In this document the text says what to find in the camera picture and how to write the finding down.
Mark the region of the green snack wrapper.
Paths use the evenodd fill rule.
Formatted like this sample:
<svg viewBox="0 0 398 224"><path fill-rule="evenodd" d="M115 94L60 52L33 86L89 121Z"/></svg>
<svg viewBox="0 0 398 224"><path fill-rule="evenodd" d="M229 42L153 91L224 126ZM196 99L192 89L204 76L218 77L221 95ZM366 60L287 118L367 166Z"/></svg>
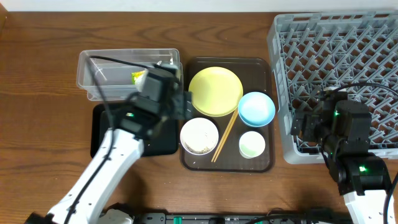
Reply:
<svg viewBox="0 0 398 224"><path fill-rule="evenodd" d="M144 81L146 74L147 74L147 70L142 70L139 72L132 72L131 73L132 84L140 85Z"/></svg>

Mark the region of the white bowl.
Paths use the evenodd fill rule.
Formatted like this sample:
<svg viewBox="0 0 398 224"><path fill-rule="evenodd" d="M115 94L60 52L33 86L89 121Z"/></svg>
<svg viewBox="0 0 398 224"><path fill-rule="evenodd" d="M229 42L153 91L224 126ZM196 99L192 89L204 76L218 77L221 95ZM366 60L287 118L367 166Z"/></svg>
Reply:
<svg viewBox="0 0 398 224"><path fill-rule="evenodd" d="M206 118L193 118L181 128L180 143L190 154L202 156L215 149L219 140L216 125Z"/></svg>

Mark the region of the light blue bowl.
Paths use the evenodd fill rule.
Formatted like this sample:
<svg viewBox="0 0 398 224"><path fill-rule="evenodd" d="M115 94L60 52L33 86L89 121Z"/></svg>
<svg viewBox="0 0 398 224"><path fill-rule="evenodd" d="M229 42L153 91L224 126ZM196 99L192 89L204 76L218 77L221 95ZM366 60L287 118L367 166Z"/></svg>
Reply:
<svg viewBox="0 0 398 224"><path fill-rule="evenodd" d="M238 103L238 114L244 124L260 128L270 124L275 116L273 100L265 93L258 91L245 94Z"/></svg>

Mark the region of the small pale green cup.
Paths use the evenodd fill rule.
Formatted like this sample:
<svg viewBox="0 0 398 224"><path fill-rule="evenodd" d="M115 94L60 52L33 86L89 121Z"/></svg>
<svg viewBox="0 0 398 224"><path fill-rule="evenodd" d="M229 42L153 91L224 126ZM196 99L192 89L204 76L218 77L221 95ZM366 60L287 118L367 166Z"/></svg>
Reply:
<svg viewBox="0 0 398 224"><path fill-rule="evenodd" d="M266 148L265 139L255 131L248 131L239 138L239 153L245 159L260 156Z"/></svg>

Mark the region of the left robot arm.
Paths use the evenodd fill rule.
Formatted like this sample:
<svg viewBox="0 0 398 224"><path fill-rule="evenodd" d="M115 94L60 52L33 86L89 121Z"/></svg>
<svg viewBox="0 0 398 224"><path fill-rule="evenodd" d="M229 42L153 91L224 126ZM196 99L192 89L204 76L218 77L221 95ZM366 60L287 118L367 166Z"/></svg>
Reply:
<svg viewBox="0 0 398 224"><path fill-rule="evenodd" d="M179 68L154 64L146 71L142 90L120 107L103 102L109 128L76 184L45 216L31 213L26 223L97 223L125 173L142 157L144 143L168 120L191 118L192 94L180 89Z"/></svg>

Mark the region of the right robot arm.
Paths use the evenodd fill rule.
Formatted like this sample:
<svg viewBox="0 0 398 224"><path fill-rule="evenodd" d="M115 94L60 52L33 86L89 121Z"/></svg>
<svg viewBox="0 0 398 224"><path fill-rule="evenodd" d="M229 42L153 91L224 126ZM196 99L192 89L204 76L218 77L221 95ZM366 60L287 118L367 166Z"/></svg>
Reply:
<svg viewBox="0 0 398 224"><path fill-rule="evenodd" d="M353 223L395 223L392 180L383 159L371 153L371 114L360 102L327 103L320 113L297 111L290 133L320 145Z"/></svg>

